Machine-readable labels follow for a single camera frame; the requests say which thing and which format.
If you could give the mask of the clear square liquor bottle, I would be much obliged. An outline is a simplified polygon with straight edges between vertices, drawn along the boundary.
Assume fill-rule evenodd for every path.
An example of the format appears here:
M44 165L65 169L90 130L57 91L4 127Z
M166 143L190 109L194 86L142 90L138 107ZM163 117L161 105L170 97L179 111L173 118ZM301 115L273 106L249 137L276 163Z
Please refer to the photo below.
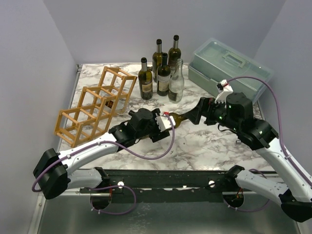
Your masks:
M108 94L107 92L105 92L105 88L102 87L100 92L99 92L99 95L102 96L102 97L105 97L105 98L109 98L111 95ZM115 103L115 99L110 99L108 101L106 101L105 105L112 109L113 105ZM119 99L118 100L118 103L117 103L117 106L115 108L115 111L118 113L118 114L121 114L122 113L122 109L124 107L124 100L123 99Z

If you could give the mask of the wooden wine rack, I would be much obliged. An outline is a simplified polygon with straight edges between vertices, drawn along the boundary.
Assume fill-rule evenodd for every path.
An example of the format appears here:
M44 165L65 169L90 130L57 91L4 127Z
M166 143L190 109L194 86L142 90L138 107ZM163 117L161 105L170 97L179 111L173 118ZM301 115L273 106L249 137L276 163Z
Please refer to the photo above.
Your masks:
M120 115L115 111L119 99L124 100L121 114L126 111L136 80L137 76L119 67L105 66L96 86L82 88L76 107L59 111L54 134L72 148L101 136L108 131L113 117ZM110 97L99 95L102 87ZM110 99L115 99L112 109L105 105Z

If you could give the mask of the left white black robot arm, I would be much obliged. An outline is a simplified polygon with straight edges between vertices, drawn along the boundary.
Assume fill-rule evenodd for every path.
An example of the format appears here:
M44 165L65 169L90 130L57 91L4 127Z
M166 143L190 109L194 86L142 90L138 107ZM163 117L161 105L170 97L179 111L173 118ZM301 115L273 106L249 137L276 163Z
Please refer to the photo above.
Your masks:
M141 156L129 148L144 138L157 142L168 136L175 137L176 122L168 113L141 108L136 112L130 111L129 115L129 120L73 149L60 152L53 148L46 150L34 168L32 191L42 192L46 199L53 199L73 188L92 188L102 193L108 187L108 180L99 169L84 172L81 169L84 165L121 150L148 160L149 157Z

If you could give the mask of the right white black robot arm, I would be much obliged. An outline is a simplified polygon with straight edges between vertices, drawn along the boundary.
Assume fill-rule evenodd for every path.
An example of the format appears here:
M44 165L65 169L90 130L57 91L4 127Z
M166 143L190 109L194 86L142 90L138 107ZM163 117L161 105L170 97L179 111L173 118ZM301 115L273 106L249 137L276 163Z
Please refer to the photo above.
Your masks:
M257 119L253 103L243 93L232 93L225 102L201 97L198 104L184 116L193 124L205 117L205 124L220 124L237 135L251 150L262 156L284 181L282 184L257 176L234 166L224 179L225 187L239 187L256 192L278 204L283 212L297 222L312 217L312 177L299 163L282 150L277 131L266 121Z

